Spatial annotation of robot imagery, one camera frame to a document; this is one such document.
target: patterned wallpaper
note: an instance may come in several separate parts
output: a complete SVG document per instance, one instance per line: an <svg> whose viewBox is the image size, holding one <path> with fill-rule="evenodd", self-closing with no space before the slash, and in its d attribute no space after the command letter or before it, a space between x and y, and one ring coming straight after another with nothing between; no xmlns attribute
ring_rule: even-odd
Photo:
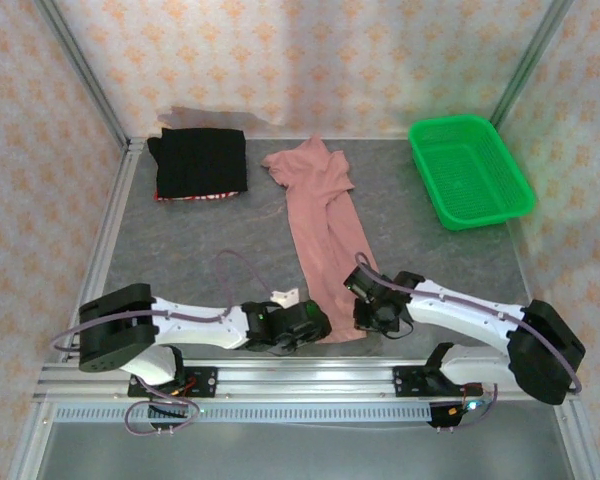
<svg viewBox="0 0 600 480"><path fill-rule="evenodd" d="M130 136L405 138L489 116L550 0L59 0Z"/></svg>
<svg viewBox="0 0 600 480"><path fill-rule="evenodd" d="M0 479L120 150L30 0L0 0Z"/></svg>
<svg viewBox="0 0 600 480"><path fill-rule="evenodd" d="M528 284L587 347L582 398L600 450L600 0L572 5L502 133L538 196L514 228Z"/></svg>

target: green basket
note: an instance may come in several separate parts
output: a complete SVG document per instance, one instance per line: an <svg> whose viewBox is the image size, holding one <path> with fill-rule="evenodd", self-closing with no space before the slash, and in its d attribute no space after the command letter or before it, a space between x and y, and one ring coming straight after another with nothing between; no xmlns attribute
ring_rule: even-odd
<svg viewBox="0 0 600 480"><path fill-rule="evenodd" d="M413 158L449 230L503 223L529 213L535 196L496 129L458 115L416 122Z"/></svg>

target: gray mat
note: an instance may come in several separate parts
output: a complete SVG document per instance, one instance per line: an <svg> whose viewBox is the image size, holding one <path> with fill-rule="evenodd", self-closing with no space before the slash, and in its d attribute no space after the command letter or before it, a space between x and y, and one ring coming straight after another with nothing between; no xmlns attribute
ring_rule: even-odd
<svg viewBox="0 0 600 480"><path fill-rule="evenodd" d="M269 153L296 147L297 140L247 142L249 192L211 202L153 200L156 166L148 150L131 186L105 290L151 284L168 300L224 306L213 256L223 248L248 257L276 290L306 284L287 220L285 191L260 166ZM407 141L333 140L344 150L356 188L351 195L382 273L419 273L448 288L481 298L525 303L526 295L505 225L451 232L439 222ZM228 258L237 303L264 301L266 292L239 260ZM378 334L337 345L311 345L297 356L400 356L427 358L440 342L475 345L475 340L427 325L400 340ZM211 346L188 346L187 358L254 356Z"/></svg>

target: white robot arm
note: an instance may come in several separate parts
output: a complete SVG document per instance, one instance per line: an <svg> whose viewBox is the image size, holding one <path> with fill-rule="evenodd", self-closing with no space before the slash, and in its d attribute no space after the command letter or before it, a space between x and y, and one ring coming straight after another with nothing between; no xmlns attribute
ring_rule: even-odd
<svg viewBox="0 0 600 480"><path fill-rule="evenodd" d="M581 385L575 371L585 348L564 320L540 300L529 306L489 302L454 292L421 275L400 272L393 281L359 266L345 281L358 298L359 329L398 332L400 322L432 324L480 340L488 347L441 344L430 357L426 379L444 390L451 385L517 385L542 402L559 405Z"/></svg>
<svg viewBox="0 0 600 480"><path fill-rule="evenodd" d="M282 308L272 301L228 309L182 305L153 297L147 284L133 284L93 300L79 310L80 370L122 369L148 385L174 380L174 345L206 344L225 349L293 352L331 333L331 324L309 300Z"/></svg>
<svg viewBox="0 0 600 480"><path fill-rule="evenodd" d="M527 307L498 304L409 272L391 281L364 265L352 272L345 286L358 297L356 328L387 335L400 331L401 322L432 324L486 344L439 345L418 373L429 396L448 396L473 382L497 383L504 388L517 385L542 402L560 404L585 354L557 312L538 300ZM82 332L81 370L122 369L154 386L178 377L174 345L286 354L331 331L327 317L312 301L288 308L247 302L225 310L154 298L146 284L130 285L83 305L80 321L76 331Z"/></svg>

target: black garment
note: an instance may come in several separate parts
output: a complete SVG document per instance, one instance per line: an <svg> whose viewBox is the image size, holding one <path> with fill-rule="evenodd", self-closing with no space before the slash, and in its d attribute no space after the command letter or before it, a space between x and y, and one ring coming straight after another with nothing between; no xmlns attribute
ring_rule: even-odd
<svg viewBox="0 0 600 480"><path fill-rule="evenodd" d="M247 191L244 133L219 128L162 129L147 140L158 164L158 197Z"/></svg>

